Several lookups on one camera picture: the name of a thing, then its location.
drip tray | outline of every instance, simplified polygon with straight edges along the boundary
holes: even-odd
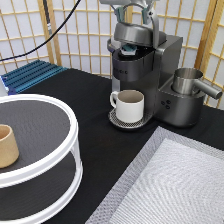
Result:
[[[134,131],[137,130],[141,127],[143,127],[145,124],[148,123],[148,121],[152,118],[152,114],[149,112],[145,111],[144,116],[140,121],[137,121],[135,123],[125,123],[123,121],[120,121],[117,116],[116,116],[116,110],[112,109],[109,112],[109,120],[110,122],[117,128],[125,130],[125,131]]]

kettle handle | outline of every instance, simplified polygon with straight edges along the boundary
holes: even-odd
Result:
[[[200,89],[202,92],[208,94],[215,100],[218,100],[222,96],[222,91],[219,91],[214,87],[209,86],[208,84],[202,82],[199,79],[194,81],[194,86]]]

black cord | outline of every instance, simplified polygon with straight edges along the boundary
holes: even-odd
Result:
[[[65,23],[67,23],[67,21],[69,20],[69,18],[71,17],[72,13],[75,11],[75,9],[77,8],[78,4],[81,2],[81,0],[78,0],[77,3],[75,4],[75,6],[73,7],[73,9],[71,10],[71,12],[69,13],[68,17],[65,19],[65,21],[61,24],[61,26],[58,27],[58,29],[51,35],[51,37],[46,40],[44,43],[42,43],[41,45],[39,45],[38,47],[36,47],[35,49],[25,53],[25,54],[20,54],[20,55],[17,55],[17,56],[13,56],[13,57],[10,57],[10,58],[4,58],[4,59],[1,59],[1,61],[6,61],[6,60],[10,60],[10,59],[14,59],[14,58],[19,58],[19,57],[23,57],[23,56],[26,56],[28,54],[31,54],[33,53],[34,51],[38,50],[39,48],[43,47],[46,43],[48,43],[56,34],[57,32],[65,25]]]

black cloth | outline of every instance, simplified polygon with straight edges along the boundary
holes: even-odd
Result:
[[[47,224],[85,223],[158,126],[224,150],[224,111],[206,106],[192,128],[179,129],[152,119],[136,132],[115,129],[108,120],[111,85],[109,79],[70,69],[23,92],[64,101],[80,127],[81,185],[71,202]]]

white mug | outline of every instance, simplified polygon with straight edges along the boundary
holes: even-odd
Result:
[[[125,123],[140,121],[144,114],[144,95],[136,90],[114,91],[110,95],[110,103],[116,108],[116,116]]]

